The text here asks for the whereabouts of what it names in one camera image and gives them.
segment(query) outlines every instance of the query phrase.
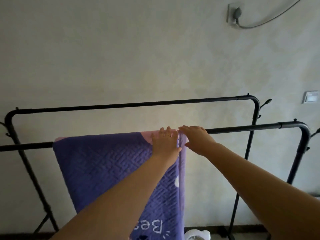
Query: black metal rack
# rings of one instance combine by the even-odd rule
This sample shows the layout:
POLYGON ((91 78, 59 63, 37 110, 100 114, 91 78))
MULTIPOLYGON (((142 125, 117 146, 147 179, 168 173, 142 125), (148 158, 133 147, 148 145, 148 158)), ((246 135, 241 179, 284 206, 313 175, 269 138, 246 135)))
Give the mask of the black metal rack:
MULTIPOLYGON (((40 108, 40 109, 18 109, 12 110, 7 113, 4 123, 0 122, 3 126, 6 127, 8 133, 7 136, 12 138, 14 145, 2 145, 0 146, 1 151, 15 151, 17 150, 25 168, 34 184, 34 187, 38 193, 38 196, 42 202, 44 211, 46 212, 46 216, 39 224, 39 226, 34 231, 34 234, 37 234, 39 230, 42 228, 44 223, 50 219, 54 230, 57 232, 59 230, 54 215, 51 211, 51 207, 46 201, 46 198, 42 192, 42 189, 38 183, 38 180, 33 172, 33 169, 24 153, 24 150, 29 149, 41 149, 41 148, 51 148, 53 142, 41 142, 41 143, 28 143, 28 144, 21 144, 18 138, 18 135, 15 131, 14 125, 12 123, 12 118, 15 115, 22 115, 22 114, 34 114, 34 113, 47 113, 47 112, 61 112, 61 111, 77 111, 77 110, 93 110, 93 109, 115 109, 115 108, 130 108, 130 107, 144 107, 144 106, 158 106, 158 105, 174 105, 174 104, 189 104, 189 103, 206 103, 206 102, 218 102, 218 101, 240 101, 240 100, 252 100, 254 102, 254 112, 252 117, 251 125, 248 126, 238 126, 238 127, 226 127, 226 128, 216 128, 216 129, 207 129, 209 134, 220 134, 220 133, 232 133, 232 132, 244 132, 250 131, 248 143, 246 147, 246 152, 244 158, 248 160, 250 148, 253 140, 254 131, 256 130, 267 130, 267 129, 283 129, 283 128, 293 128, 299 127, 301 129, 301 139, 297 149, 297 154, 295 156, 293 165, 291 167, 289 177, 287 182, 292 184, 295 174, 298 170, 298 166, 302 159, 303 154, 307 150, 307 145, 310 140, 310 131, 306 124, 302 122, 296 121, 288 121, 288 122, 278 122, 274 124, 262 124, 256 125, 257 119, 259 116, 260 108, 263 107, 265 104, 268 104, 271 99, 267 100, 265 104, 260 106, 259 100, 255 96, 251 95, 244 95, 244 96, 232 96, 232 97, 217 97, 217 98, 201 98, 201 99, 187 99, 187 100, 173 100, 173 101, 159 101, 159 102, 145 102, 145 103, 127 103, 127 104, 106 104, 106 105, 93 105, 93 106, 75 106, 75 107, 58 107, 58 108, 40 108)), ((239 195, 236 195, 232 217, 230 226, 226 229, 226 236, 230 240, 234 239, 232 235, 232 227, 234 224, 234 219, 236 216, 237 206, 239 201, 239 195)))

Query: wall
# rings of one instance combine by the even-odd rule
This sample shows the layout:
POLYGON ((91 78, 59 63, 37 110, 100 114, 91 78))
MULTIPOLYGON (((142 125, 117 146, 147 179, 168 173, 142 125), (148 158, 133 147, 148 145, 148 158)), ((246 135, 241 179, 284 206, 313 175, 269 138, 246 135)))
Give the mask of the wall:
MULTIPOLYGON (((265 26, 226 24, 238 0, 0 0, 0 118, 19 108, 257 96, 259 124, 291 121, 320 126, 320 104, 301 104, 320 90, 320 0, 303 0, 265 26)), ((283 11, 294 0, 241 0, 243 24, 283 11)), ((23 143, 59 136, 205 128, 251 123, 251 101, 107 111, 18 115, 23 143)), ((0 127, 0 144, 12 144, 0 127)), ((248 133, 215 139, 244 155, 248 133)), ((299 129, 258 131, 249 160, 286 179, 299 129)), ((294 185, 320 190, 320 136, 310 144, 294 185)), ((75 214, 51 149, 26 152, 59 226, 75 214)), ((0 232, 31 232, 44 212, 17 152, 1 153, 0 232)), ((186 226, 229 224, 235 191, 204 158, 186 165, 186 226)), ((241 200, 236 224, 258 220, 241 200)), ((44 231, 52 230, 46 224, 44 231)))

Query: floor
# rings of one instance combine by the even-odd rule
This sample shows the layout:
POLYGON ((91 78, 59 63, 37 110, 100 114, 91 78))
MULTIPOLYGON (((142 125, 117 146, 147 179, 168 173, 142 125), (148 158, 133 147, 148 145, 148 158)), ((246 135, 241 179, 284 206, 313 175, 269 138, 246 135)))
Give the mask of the floor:
MULTIPOLYGON (((265 240, 267 238, 266 233, 235 233, 235 240, 265 240)), ((211 240, 226 240, 227 238, 221 238, 218 234, 211 235, 211 240)))

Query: purple quilted blanket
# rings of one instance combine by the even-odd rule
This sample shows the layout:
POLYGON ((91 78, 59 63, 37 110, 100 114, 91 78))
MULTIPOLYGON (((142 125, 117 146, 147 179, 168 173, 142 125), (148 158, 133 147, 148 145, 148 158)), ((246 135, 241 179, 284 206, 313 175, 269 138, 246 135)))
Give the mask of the purple quilted blanket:
MULTIPOLYGON (((58 160, 76 212, 139 168, 152 153, 143 133, 67 137, 56 141, 58 160)), ((132 231, 132 240, 184 239, 186 137, 177 161, 162 177, 132 231)))

